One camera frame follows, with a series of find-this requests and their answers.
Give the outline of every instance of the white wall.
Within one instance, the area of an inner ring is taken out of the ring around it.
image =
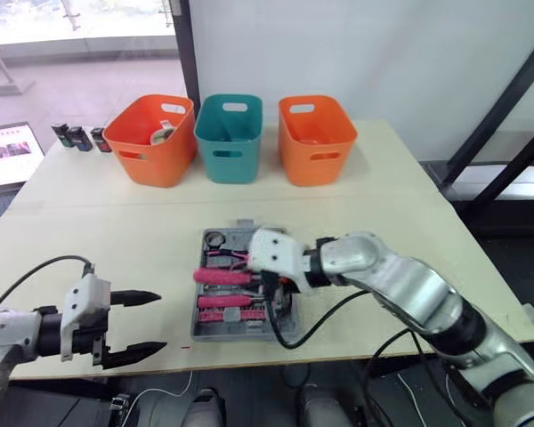
[[[534,0],[190,6],[202,99],[253,93],[273,122],[280,98],[326,93],[352,118],[388,119],[420,160],[451,157],[534,48]]]

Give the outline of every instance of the gray toolbox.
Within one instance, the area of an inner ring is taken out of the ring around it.
[[[236,228],[204,231],[200,265],[194,273],[194,340],[276,340],[262,301],[261,278],[246,268],[249,243],[257,229],[253,221],[239,220]],[[275,312],[283,337],[294,341],[299,333],[296,304],[283,286],[276,296]]]

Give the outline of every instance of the teal basket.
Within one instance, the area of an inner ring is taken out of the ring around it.
[[[256,96],[207,97],[194,129],[207,177],[223,184],[253,181],[259,170],[262,126],[262,103]]]

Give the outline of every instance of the screwdriver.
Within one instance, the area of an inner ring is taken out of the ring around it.
[[[263,298],[247,295],[200,296],[198,298],[198,308],[223,309],[225,307],[247,307],[255,302],[263,302]]]
[[[248,285],[253,279],[251,272],[200,268],[194,271],[194,280],[209,285]]]

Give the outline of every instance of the basket handle hole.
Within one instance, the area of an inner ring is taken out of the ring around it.
[[[238,158],[243,157],[243,153],[241,151],[232,151],[227,149],[217,149],[212,152],[214,157],[230,157],[230,158]]]
[[[223,111],[236,111],[243,113],[247,111],[247,104],[243,102],[224,102],[222,109]]]
[[[136,158],[137,160],[146,160],[146,154],[142,154],[142,153],[132,153],[130,151],[119,151],[118,154],[126,158]]]
[[[289,111],[293,114],[296,113],[312,113],[314,111],[314,104],[296,104],[291,105]]]
[[[311,156],[311,160],[331,160],[333,158],[339,158],[340,153],[317,153]]]
[[[160,108],[166,113],[184,114],[186,112],[182,105],[176,104],[162,104]]]

